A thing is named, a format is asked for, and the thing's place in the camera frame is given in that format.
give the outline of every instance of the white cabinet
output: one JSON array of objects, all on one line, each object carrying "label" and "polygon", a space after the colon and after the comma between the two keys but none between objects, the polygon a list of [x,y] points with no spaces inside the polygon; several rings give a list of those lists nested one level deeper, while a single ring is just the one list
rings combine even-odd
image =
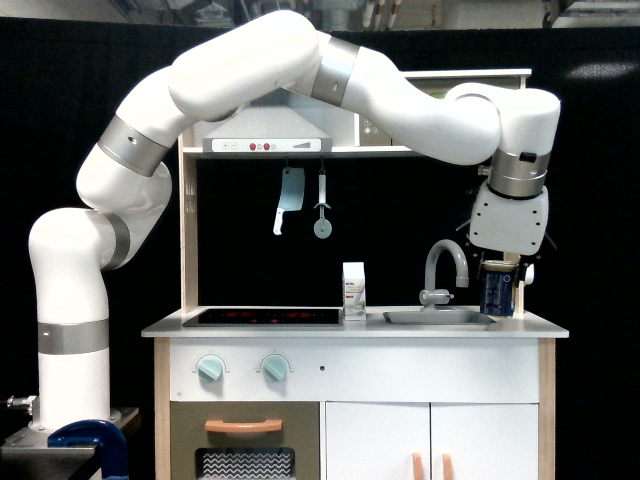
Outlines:
[{"label": "white cabinet", "polygon": [[538,405],[326,403],[326,480],[538,480]]},{"label": "white cabinet", "polygon": [[538,480],[538,405],[431,405],[433,480]]},{"label": "white cabinet", "polygon": [[327,480],[413,480],[413,454],[429,472],[429,404],[326,404]]}]

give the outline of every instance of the white countertop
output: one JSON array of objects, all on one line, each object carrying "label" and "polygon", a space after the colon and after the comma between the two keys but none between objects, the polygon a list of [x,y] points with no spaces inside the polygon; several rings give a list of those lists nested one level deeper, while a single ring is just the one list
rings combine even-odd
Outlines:
[{"label": "white countertop", "polygon": [[[478,310],[477,306],[457,306]],[[408,325],[388,323],[384,312],[417,311],[418,306],[367,307],[366,320],[343,321],[340,325],[234,325],[183,327],[182,324],[208,308],[247,308],[237,306],[201,306],[189,313],[178,310],[142,331],[143,337],[171,338],[568,338],[569,331],[531,312],[514,317],[492,317],[490,325]]]}]

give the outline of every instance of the sink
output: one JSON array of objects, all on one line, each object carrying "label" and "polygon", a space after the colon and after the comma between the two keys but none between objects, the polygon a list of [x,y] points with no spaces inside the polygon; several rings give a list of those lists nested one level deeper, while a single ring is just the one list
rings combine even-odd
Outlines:
[{"label": "sink", "polygon": [[496,323],[488,315],[470,310],[451,307],[431,307],[417,311],[384,312],[384,318],[391,323],[414,325],[489,325]]}]

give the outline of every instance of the faucet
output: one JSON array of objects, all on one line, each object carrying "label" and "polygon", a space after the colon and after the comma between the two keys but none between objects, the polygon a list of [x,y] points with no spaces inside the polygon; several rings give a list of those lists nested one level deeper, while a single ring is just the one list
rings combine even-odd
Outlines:
[{"label": "faucet", "polygon": [[436,263],[440,254],[448,250],[456,262],[456,287],[467,288],[469,286],[469,267],[467,258],[460,246],[452,240],[440,240],[427,255],[427,263],[424,267],[424,290],[420,292],[420,303],[424,305],[422,311],[435,308],[435,305],[449,303],[453,295],[448,290],[436,290]]}]

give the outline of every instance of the milk carton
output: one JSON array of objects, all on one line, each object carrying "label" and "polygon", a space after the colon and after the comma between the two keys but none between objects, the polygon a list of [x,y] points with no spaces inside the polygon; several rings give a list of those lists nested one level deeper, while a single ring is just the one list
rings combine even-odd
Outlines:
[{"label": "milk carton", "polygon": [[342,300],[345,320],[366,319],[364,263],[342,264]]}]

